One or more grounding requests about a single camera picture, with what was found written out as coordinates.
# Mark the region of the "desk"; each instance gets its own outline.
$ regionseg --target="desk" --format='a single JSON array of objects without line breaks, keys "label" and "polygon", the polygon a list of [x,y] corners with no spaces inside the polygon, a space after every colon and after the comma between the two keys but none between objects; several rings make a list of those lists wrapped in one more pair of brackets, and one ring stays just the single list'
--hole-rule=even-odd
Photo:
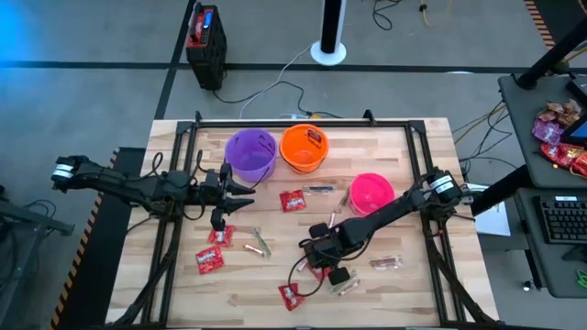
[{"label": "desk", "polygon": [[[162,169],[169,167],[176,121],[155,121],[143,162],[142,172],[150,171],[155,153],[164,154]],[[325,283],[315,296],[288,312],[277,287],[284,285],[292,265],[302,256],[298,241],[308,237],[310,225],[325,222],[345,193],[355,175],[374,171],[389,178],[396,193],[402,193],[412,183],[413,176],[403,129],[390,127],[323,128],[330,141],[328,157],[311,174],[293,173],[279,157],[273,175],[257,186],[252,195],[255,203],[231,216],[229,224],[237,231],[233,246],[223,249],[226,266],[200,275],[195,253],[208,248],[211,227],[209,212],[201,220],[184,221],[180,252],[173,282],[169,327],[284,327],[284,326],[403,326],[437,325],[437,313],[430,282],[421,221],[410,214],[378,231],[365,255],[346,264],[359,273],[361,285],[344,297],[328,293]],[[279,140],[282,128],[268,129]],[[224,146],[237,132],[236,128],[198,129],[195,149],[204,152],[202,167],[218,169],[224,158]],[[462,182],[457,153],[445,118],[426,119],[426,131],[434,164],[451,171]],[[307,208],[285,214],[281,210],[279,193],[300,189],[303,185],[333,185],[328,195],[306,196]],[[191,217],[199,215],[199,207],[187,207]],[[467,207],[458,211],[471,212]],[[343,209],[338,221],[351,216]],[[146,218],[145,211],[135,209],[129,225]],[[258,245],[249,232],[259,227],[271,248],[270,259],[242,250],[243,244]],[[471,221],[453,218],[448,223],[452,252],[461,282],[472,298],[491,317],[497,319],[493,294],[484,267],[475,225]],[[156,221],[134,229],[126,238],[118,267],[106,321],[114,321],[126,310],[146,283],[157,229]],[[376,271],[367,260],[385,255],[402,254],[402,269]],[[301,292],[317,285],[309,271],[296,272],[294,280]],[[445,296],[449,297],[444,282]],[[159,309],[156,294],[155,310]],[[449,315],[454,319],[450,298],[446,299]]]},{"label": "desk", "polygon": [[547,245],[540,229],[540,219],[531,205],[531,197],[538,194],[567,194],[566,190],[587,188],[587,180],[571,175],[565,170],[554,170],[550,162],[539,154],[540,141],[532,136],[532,126],[537,113],[547,101],[567,102],[572,95],[566,90],[566,77],[543,77],[533,90],[524,90],[515,84],[514,77],[499,79],[501,93],[512,119],[517,140],[526,165],[514,170],[492,185],[475,200],[471,209],[474,215],[502,200],[514,196],[520,218],[526,224],[529,249],[526,250],[533,277],[539,284],[545,282],[548,291],[560,298],[587,298],[587,291],[570,280],[570,272],[577,269],[573,262],[561,260],[570,246]]}]

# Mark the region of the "black desk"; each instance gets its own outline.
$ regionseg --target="black desk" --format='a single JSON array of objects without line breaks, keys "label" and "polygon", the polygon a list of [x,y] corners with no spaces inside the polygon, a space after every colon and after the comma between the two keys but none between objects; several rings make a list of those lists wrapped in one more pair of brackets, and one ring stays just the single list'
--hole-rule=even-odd
[{"label": "black desk", "polygon": [[547,245],[542,236],[539,219],[531,204],[531,195],[567,194],[566,190],[582,190],[587,195],[587,180],[571,175],[565,170],[555,170],[550,162],[539,154],[540,141],[532,136],[534,119],[547,101],[567,102],[571,94],[565,85],[570,78],[543,77],[537,87],[527,91],[519,88],[511,76],[499,79],[500,90],[510,114],[518,143],[526,165],[514,170],[483,192],[471,206],[478,215],[493,205],[514,196],[520,218],[526,224],[529,249],[526,256],[537,286],[546,284],[548,291],[560,298],[587,298],[587,290],[576,283],[578,265],[563,261],[569,246]]}]

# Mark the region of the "wooden tabletop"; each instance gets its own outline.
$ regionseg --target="wooden tabletop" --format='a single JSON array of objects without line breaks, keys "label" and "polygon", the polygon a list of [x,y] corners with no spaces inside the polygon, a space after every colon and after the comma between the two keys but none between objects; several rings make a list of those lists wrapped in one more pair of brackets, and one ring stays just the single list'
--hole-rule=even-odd
[{"label": "wooden tabletop", "polygon": [[[423,120],[426,122],[434,165],[450,171],[457,182],[462,183],[448,120]],[[164,154],[161,168],[169,168],[176,124],[177,121],[170,120],[153,123],[143,173],[150,171],[151,160],[159,151]],[[283,129],[268,130],[279,141]],[[349,127],[324,130],[330,142],[330,151],[318,170],[306,175],[295,174],[278,154],[275,172],[257,186],[256,194],[251,195],[255,203],[225,217],[227,223],[236,226],[237,230],[232,247],[222,249],[226,264],[224,268],[205,275],[198,272],[195,254],[210,247],[206,243],[211,230],[209,212],[200,220],[183,221],[168,326],[438,325],[421,222],[416,213],[379,230],[361,258],[341,264],[358,272],[361,279],[359,288],[345,296],[336,296],[330,293],[330,284],[325,281],[323,288],[297,309],[292,312],[285,309],[277,288],[286,284],[290,268],[303,256],[297,243],[308,238],[309,226],[328,221],[357,174],[381,174],[389,179],[396,195],[403,193],[414,182],[403,128]],[[202,149],[204,152],[203,168],[219,169],[224,159],[224,146],[237,131],[234,128],[198,129],[195,150]],[[425,172],[419,140],[415,142],[420,167]],[[284,213],[279,194],[301,189],[304,185],[333,185],[336,190],[330,194],[307,195],[307,207],[304,210]],[[469,207],[460,206],[457,211],[471,216]],[[187,208],[187,214],[191,217],[199,213],[197,206]],[[337,220],[352,216],[352,212],[345,207]],[[146,217],[144,210],[135,209],[129,225]],[[257,239],[250,233],[253,227],[260,229],[269,244],[271,258],[261,258],[243,250],[243,244],[258,245]],[[497,319],[474,223],[453,217],[448,222],[448,228],[461,283],[481,308]],[[127,236],[108,311],[108,322],[122,315],[147,282],[156,232],[157,221],[152,220]],[[369,265],[369,259],[390,255],[402,255],[404,267],[378,271]],[[300,292],[310,292],[318,284],[307,269],[295,271],[293,280],[299,283]],[[443,283],[449,315],[454,319],[449,286],[445,281]],[[156,294],[159,299],[162,284],[163,280]],[[157,299],[154,315],[159,315]]]}]

